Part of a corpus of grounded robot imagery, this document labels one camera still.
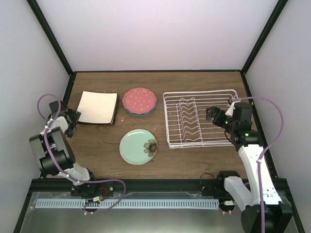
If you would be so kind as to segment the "blue polka dot plate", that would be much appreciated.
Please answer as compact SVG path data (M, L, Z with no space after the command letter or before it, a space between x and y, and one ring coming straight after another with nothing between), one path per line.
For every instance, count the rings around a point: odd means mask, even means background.
M132 113L130 112L128 109L125 108L126 112L128 112L129 114L133 115L133 116L146 116L148 114L150 114L156 107L152 108L150 111L146 112L146 113L142 113L142 114L135 114L135 113Z

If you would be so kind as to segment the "pink polka dot plate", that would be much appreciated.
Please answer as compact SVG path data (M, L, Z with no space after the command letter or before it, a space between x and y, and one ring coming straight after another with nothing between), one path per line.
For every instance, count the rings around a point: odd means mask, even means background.
M155 94L147 88L134 88L126 92L122 103L124 108L135 114L142 114L156 107L157 98Z

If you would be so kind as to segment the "mint green flower plate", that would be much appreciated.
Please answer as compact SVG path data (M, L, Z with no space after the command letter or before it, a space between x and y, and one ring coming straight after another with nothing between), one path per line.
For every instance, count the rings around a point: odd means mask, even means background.
M120 141L119 151L122 159L132 165L143 165L157 153L155 136L143 129L129 131Z

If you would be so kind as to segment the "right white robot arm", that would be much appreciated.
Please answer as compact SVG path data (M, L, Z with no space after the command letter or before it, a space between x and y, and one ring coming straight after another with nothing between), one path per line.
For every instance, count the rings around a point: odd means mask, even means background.
M206 119L230 134L246 170L246 186L237 173L224 171L216 183L216 191L230 194L241 211L241 223L246 233L283 233L293 212L283 203L272 182L259 133L252 129L252 106L235 101L227 111L218 107L206 109Z

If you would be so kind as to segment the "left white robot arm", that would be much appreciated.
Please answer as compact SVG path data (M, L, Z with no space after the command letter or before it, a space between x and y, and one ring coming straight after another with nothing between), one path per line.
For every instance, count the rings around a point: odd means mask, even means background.
M80 112L69 109L62 101L49 104L51 114L45 129L30 137L29 143L37 166L43 175L62 176L74 186L82 185L88 196L99 192L99 183L94 174L80 166L67 138L72 138L76 131Z

